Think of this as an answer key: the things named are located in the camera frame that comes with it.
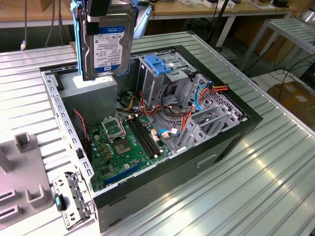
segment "ridged metal surface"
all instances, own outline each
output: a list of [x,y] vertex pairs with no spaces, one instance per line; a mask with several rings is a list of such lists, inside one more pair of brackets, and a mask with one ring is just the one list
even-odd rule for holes
[[311,54],[315,53],[315,26],[299,19],[268,20],[267,26]]
[[[315,139],[225,59],[186,32],[134,41],[133,51],[183,45],[264,120],[223,161],[103,235],[308,235],[315,227]],[[39,66],[75,61],[70,47],[0,54],[0,142],[36,134],[51,182],[71,171]],[[93,219],[71,232],[56,207],[1,235],[99,235]]]

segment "blue pcie slot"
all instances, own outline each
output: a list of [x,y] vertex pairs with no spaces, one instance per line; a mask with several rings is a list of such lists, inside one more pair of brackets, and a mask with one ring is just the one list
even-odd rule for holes
[[138,165],[136,165],[136,166],[134,166],[134,167],[132,167],[132,168],[130,168],[130,169],[114,176],[114,177],[111,177],[111,178],[105,180],[104,185],[116,182],[116,181],[120,180],[121,178],[126,177],[127,175],[130,175],[130,174],[136,172],[139,169],[139,167],[142,165],[142,163],[143,162],[139,163]]

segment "blue hard drive label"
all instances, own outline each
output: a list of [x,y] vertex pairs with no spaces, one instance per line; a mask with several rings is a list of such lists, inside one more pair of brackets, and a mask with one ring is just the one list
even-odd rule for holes
[[94,35],[94,68],[98,72],[115,70],[122,63],[125,27],[101,27]]

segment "wooden shelf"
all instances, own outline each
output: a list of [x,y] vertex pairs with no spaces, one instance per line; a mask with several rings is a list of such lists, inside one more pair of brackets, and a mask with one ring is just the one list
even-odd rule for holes
[[[294,11],[296,8],[290,6],[289,8],[279,8],[277,7],[277,14],[285,14],[287,11]],[[186,6],[179,1],[175,2],[157,2],[155,4],[155,15],[202,15],[202,14],[213,14],[215,12],[215,7],[207,7],[203,4],[196,4],[195,6]],[[247,0],[242,0],[240,4],[235,4],[234,8],[227,8],[224,13],[262,13],[262,12],[276,12],[275,9],[261,10]]]
[[[64,20],[72,19],[70,9],[64,2],[62,2],[61,14]],[[28,11],[28,21],[44,21],[52,18],[52,4],[50,4],[45,11]],[[58,19],[58,1],[55,1],[55,20]],[[17,22],[24,21],[24,9],[12,6],[3,6],[0,9],[0,22]]]

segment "blue latch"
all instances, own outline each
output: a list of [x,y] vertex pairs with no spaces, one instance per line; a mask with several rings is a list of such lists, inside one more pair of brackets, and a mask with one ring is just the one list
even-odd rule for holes
[[147,64],[156,72],[157,75],[166,74],[172,72],[172,69],[167,67],[163,60],[157,57],[157,55],[145,56]]

